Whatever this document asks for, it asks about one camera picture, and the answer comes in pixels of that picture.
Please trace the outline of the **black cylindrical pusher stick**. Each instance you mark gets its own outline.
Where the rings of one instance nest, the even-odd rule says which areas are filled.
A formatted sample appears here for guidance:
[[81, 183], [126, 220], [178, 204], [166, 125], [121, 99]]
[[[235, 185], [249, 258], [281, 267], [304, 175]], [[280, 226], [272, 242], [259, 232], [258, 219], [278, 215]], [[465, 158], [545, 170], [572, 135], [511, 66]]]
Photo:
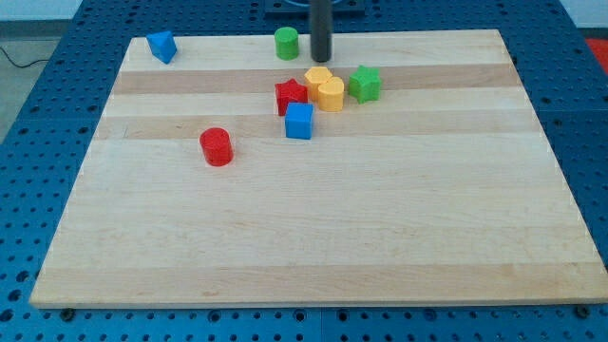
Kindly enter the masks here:
[[332, 58], [333, 5], [331, 0], [311, 0], [309, 29], [312, 59], [326, 63]]

